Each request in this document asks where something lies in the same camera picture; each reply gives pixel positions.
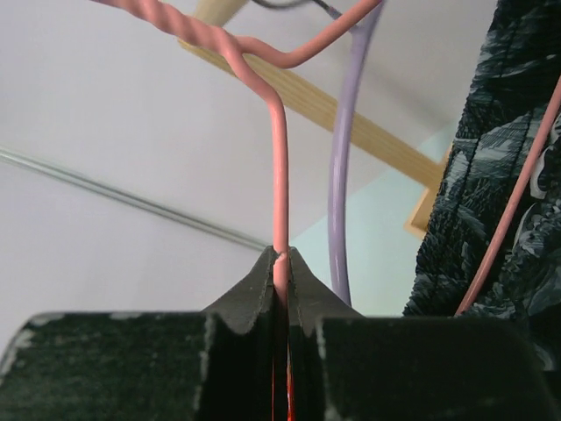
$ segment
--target white ceiling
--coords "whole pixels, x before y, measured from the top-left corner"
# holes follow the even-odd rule
[[[190,12],[196,0],[171,2]],[[333,0],[341,9],[351,2]],[[359,111],[411,145],[457,120],[493,0],[388,0]],[[291,49],[329,23],[315,6],[249,4],[227,29]],[[351,37],[295,72],[333,96]],[[0,8],[0,145],[270,239],[266,107],[239,81],[128,14],[86,0]],[[288,112],[292,233],[325,213],[330,134]],[[384,166],[352,152],[349,192]]]

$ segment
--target pink wire hanger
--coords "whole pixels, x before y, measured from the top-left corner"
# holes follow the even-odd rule
[[[222,55],[234,74],[266,101],[273,126],[273,248],[278,257],[273,265],[273,284],[280,301],[276,315],[273,358],[274,373],[287,372],[288,349],[288,141],[287,120],[279,94],[257,75],[242,54],[254,54],[278,68],[294,68],[323,51],[355,26],[381,0],[360,0],[315,38],[290,53],[283,53],[252,37],[237,37],[223,28],[209,26],[186,16],[159,0],[93,0],[118,7],[150,22],[163,32]]]

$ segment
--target wooden dowel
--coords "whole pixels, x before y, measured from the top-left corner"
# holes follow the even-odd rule
[[[224,26],[249,0],[200,0],[193,18],[205,24]]]

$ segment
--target light blue wall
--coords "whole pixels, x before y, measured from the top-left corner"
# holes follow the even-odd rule
[[[456,125],[426,140],[419,150],[440,161]],[[352,306],[365,315],[401,314],[415,278],[421,241],[403,229],[423,187],[394,169],[347,200],[347,254]],[[330,285],[327,217],[293,239],[314,274]]]

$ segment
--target black patterned fabric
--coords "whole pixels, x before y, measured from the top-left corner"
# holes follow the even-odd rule
[[[417,256],[405,316],[454,314],[560,74],[561,0],[499,0]],[[550,338],[532,330],[531,318],[561,304],[560,133],[557,117],[486,284],[465,313],[518,324],[545,368],[556,367],[561,355]]]

